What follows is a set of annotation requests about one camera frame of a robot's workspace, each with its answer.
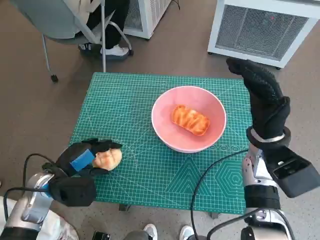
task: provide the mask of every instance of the table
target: table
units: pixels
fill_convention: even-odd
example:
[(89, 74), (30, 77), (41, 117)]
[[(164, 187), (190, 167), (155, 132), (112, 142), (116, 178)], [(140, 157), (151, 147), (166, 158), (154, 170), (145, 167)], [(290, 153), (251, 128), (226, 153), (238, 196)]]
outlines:
[[(151, 110), (156, 99), (177, 86), (214, 93), (227, 113), (223, 136), (194, 154), (175, 152), (155, 134)], [(248, 147), (249, 94), (240, 79), (96, 72), (70, 143), (98, 137), (123, 144), (123, 159), (108, 175), (95, 179), (100, 202), (189, 209), (201, 175), (218, 159)], [(195, 209), (242, 214), (245, 208), (238, 155), (217, 164), (199, 189)]]

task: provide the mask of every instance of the power cord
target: power cord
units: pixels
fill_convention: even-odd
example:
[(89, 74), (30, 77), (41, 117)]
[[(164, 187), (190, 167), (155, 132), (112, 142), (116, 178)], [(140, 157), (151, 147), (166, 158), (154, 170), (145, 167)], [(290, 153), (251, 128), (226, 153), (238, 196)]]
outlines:
[[(197, 183), (197, 185), (196, 185), (196, 187), (195, 187), (195, 190), (194, 190), (194, 192), (193, 192), (192, 200), (191, 200), (191, 206), (190, 206), (191, 223), (192, 223), (192, 228), (193, 228), (193, 232), (194, 232), (194, 237), (195, 237), (196, 240), (199, 240), (199, 236), (198, 236), (198, 234), (197, 234), (197, 230), (196, 230), (196, 226), (195, 226), (194, 205), (195, 205), (196, 196), (197, 196), (199, 187), (200, 187), (201, 183), (203, 182), (205, 176), (207, 175), (207, 173), (209, 172), (209, 170), (212, 169), (216, 164), (222, 162), (223, 160), (226, 160), (226, 159), (228, 159), (228, 158), (231, 158), (231, 157), (233, 157), (233, 156), (236, 156), (236, 155), (238, 155), (238, 154), (245, 153), (245, 152), (247, 152), (247, 151), (248, 151), (248, 149), (241, 150), (241, 151), (237, 151), (237, 152), (234, 152), (234, 153), (232, 153), (232, 154), (230, 154), (230, 155), (227, 155), (227, 156), (219, 159), (218, 161), (215, 161), (214, 163), (212, 163), (212, 164), (207, 168), (207, 170), (206, 170), (206, 171), (204, 172), (204, 174), (201, 176), (201, 178), (200, 178), (199, 182)], [(286, 216), (285, 216), (280, 210), (278, 210), (278, 209), (269, 209), (269, 208), (257, 208), (256, 210), (253, 210), (253, 211), (251, 211), (251, 212), (248, 212), (248, 213), (246, 213), (246, 214), (244, 214), (244, 215), (242, 215), (242, 216), (238, 216), (238, 217), (232, 218), (232, 219), (230, 219), (230, 220), (228, 220), (228, 221), (225, 221), (225, 222), (223, 222), (223, 223), (220, 223), (219, 225), (215, 226), (214, 228), (212, 228), (212, 229), (208, 232), (208, 234), (207, 234), (207, 236), (206, 236), (206, 239), (207, 239), (207, 240), (210, 240), (211, 235), (212, 235), (214, 232), (218, 231), (219, 229), (221, 229), (221, 228), (223, 228), (223, 227), (225, 227), (225, 226), (227, 226), (227, 225), (233, 224), (233, 223), (235, 223), (235, 222), (238, 222), (238, 221), (240, 221), (240, 220), (246, 219), (246, 218), (254, 215), (255, 213), (257, 213), (257, 212), (259, 212), (259, 211), (261, 211), (261, 210), (272, 210), (272, 211), (275, 211), (276, 213), (278, 213), (278, 214), (283, 218), (283, 220), (284, 220), (284, 222), (285, 222), (285, 224), (286, 224), (286, 226), (287, 226), (287, 228), (288, 228), (288, 231), (289, 231), (289, 233), (290, 233), (290, 235), (291, 235), (291, 239), (292, 239), (292, 240), (295, 240), (294, 231), (292, 230), (292, 227), (291, 227), (288, 219), (286, 218)]]
[(46, 193), (48, 192), (47, 189), (35, 189), (35, 188), (29, 188), (29, 187), (12, 187), (9, 188), (5, 194), (3, 195), (3, 211), (4, 211), (4, 218), (5, 221), (8, 220), (9, 215), (8, 215), (8, 204), (7, 204), (7, 198), (8, 198), (8, 194), (12, 191), (28, 191), (28, 192), (36, 192), (36, 193)]
[(295, 235), (294, 235), (294, 231), (292, 230), (292, 227), (291, 227), (288, 219), (286, 218), (286, 216), (285, 216), (280, 210), (278, 210), (278, 209), (273, 209), (273, 208), (257, 208), (257, 209), (255, 209), (255, 210), (253, 210), (253, 211), (250, 211), (250, 212), (248, 212), (248, 213), (246, 213), (246, 214), (244, 214), (244, 215), (242, 215), (242, 216), (238, 216), (238, 217), (232, 218), (232, 219), (230, 219), (230, 220), (228, 220), (228, 221), (225, 221), (225, 222), (223, 222), (223, 223), (220, 223), (219, 225), (215, 226), (214, 228), (212, 228), (212, 229), (208, 232), (208, 235), (206, 236), (206, 239), (207, 239), (207, 240), (210, 240), (211, 235), (212, 235), (214, 232), (218, 231), (219, 229), (221, 229), (221, 228), (223, 228), (223, 227), (225, 227), (225, 226), (227, 226), (227, 225), (233, 224), (233, 223), (235, 223), (235, 222), (238, 222), (238, 221), (240, 221), (240, 220), (244, 220), (244, 219), (246, 219), (246, 218), (249, 218), (250, 216), (256, 214), (257, 212), (263, 211), (263, 210), (272, 210), (272, 211), (275, 211), (277, 214), (279, 214), (279, 215), (282, 217), (282, 219), (284, 220), (286, 227), (288, 228), (288, 231), (289, 231), (289, 233), (290, 233), (291, 239), (292, 239), (292, 240), (296, 240)]
[(11, 191), (28, 191), (28, 192), (39, 192), (39, 193), (45, 193), (47, 192), (48, 190), (46, 189), (35, 189), (35, 188), (29, 188), (29, 187), (26, 187), (26, 178), (27, 178), (27, 167), (28, 167), (28, 162), (30, 160), (31, 157), (33, 156), (39, 156), (39, 157), (42, 157), (43, 159), (46, 159), (49, 163), (51, 163), (52, 165), (55, 165), (56, 163), (50, 159), (49, 157), (41, 154), (41, 153), (31, 153), (29, 154), (25, 161), (24, 161), (24, 165), (23, 165), (23, 177), (22, 177), (22, 187), (12, 187), (12, 188), (9, 188), (5, 194), (3, 195), (3, 210), (4, 210), (4, 217), (5, 217), (5, 221), (8, 220), (8, 204), (7, 204), (7, 198), (8, 198), (8, 194), (11, 192)]
[(39, 156), (39, 157), (42, 157), (44, 159), (46, 159), (49, 163), (51, 163), (52, 165), (55, 165), (56, 163), (50, 159), (49, 157), (41, 154), (41, 153), (31, 153), (29, 154), (25, 161), (24, 161), (24, 165), (23, 165), (23, 177), (22, 177), (22, 186), (25, 187), (26, 186), (26, 178), (27, 178), (27, 166), (28, 166), (28, 162), (30, 160), (31, 157), (33, 156)]
[(194, 219), (194, 205), (195, 205), (195, 201), (196, 201), (196, 196), (197, 196), (197, 193), (198, 193), (198, 190), (199, 190), (199, 187), (201, 185), (201, 183), (203, 182), (205, 176), (207, 175), (207, 173), (209, 172), (210, 169), (212, 169), (216, 164), (222, 162), (223, 160), (226, 160), (228, 158), (231, 158), (235, 155), (238, 155), (238, 154), (242, 154), (242, 153), (246, 153), (248, 152), (248, 149), (245, 149), (245, 150), (241, 150), (241, 151), (237, 151), (237, 152), (234, 152), (228, 156), (225, 156), (221, 159), (219, 159), (218, 161), (215, 161), (214, 163), (212, 163), (208, 168), (207, 170), (205, 170), (204, 174), (201, 176), (198, 184), (196, 185), (195, 187), (195, 190), (193, 192), (193, 195), (192, 195), (192, 200), (191, 200), (191, 206), (190, 206), (190, 213), (191, 213), (191, 223), (192, 223), (192, 228), (193, 228), (193, 231), (194, 231), (194, 236), (195, 236), (195, 239), (196, 240), (199, 240), (199, 236), (197, 234), (197, 230), (196, 230), (196, 225), (195, 225), (195, 219)]

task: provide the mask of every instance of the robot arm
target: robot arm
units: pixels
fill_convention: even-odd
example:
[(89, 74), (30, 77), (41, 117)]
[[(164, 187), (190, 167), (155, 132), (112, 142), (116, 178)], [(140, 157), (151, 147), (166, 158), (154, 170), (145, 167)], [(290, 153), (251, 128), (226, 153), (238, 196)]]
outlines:
[(227, 64), (243, 77), (250, 94), (252, 127), (246, 131), (250, 144), (242, 161), (245, 213), (261, 209), (245, 219), (248, 227), (241, 240), (294, 240), (281, 216), (278, 188), (294, 198), (320, 186), (320, 175), (288, 148), (291, 132), (285, 122), (290, 98), (283, 96), (275, 77), (248, 60), (229, 58)]
[(88, 164), (97, 152), (110, 148), (121, 148), (121, 144), (88, 139), (68, 147), (54, 165), (42, 166), (43, 172), (32, 176), (26, 187), (44, 192), (24, 192), (7, 219), (0, 240), (35, 240), (53, 200), (68, 207), (89, 206), (96, 198), (92, 176), (108, 171)]

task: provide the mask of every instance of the white air purifier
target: white air purifier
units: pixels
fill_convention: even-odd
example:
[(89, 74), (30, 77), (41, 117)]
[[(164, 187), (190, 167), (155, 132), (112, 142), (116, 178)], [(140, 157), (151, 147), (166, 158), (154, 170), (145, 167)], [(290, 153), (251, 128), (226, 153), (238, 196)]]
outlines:
[(150, 39), (171, 0), (130, 0), (124, 33)]
[(208, 53), (284, 68), (320, 18), (320, 2), (217, 0)]

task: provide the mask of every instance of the shoe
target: shoe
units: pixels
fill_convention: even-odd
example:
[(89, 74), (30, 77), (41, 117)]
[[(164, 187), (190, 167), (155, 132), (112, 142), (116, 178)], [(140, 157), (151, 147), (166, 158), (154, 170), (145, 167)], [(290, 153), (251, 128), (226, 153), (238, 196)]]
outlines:
[(85, 44), (79, 44), (78, 49), (81, 51), (91, 51), (92, 50), (92, 44), (91, 43), (85, 43)]
[(129, 48), (120, 47), (119, 45), (115, 45), (113, 48), (105, 50), (105, 56), (108, 60), (123, 60), (126, 59), (128, 55)]
[(152, 237), (152, 240), (158, 240), (158, 232), (155, 225), (150, 223), (146, 225), (143, 230), (146, 231), (149, 234), (149, 236)]
[(181, 229), (179, 240), (187, 240), (194, 234), (195, 232), (192, 227), (186, 225)]
[(90, 56), (99, 56), (99, 50), (100, 47), (98, 44), (92, 44), (92, 43), (85, 43), (85, 44), (79, 44), (78, 49), (80, 50), (81, 54), (90, 57)]

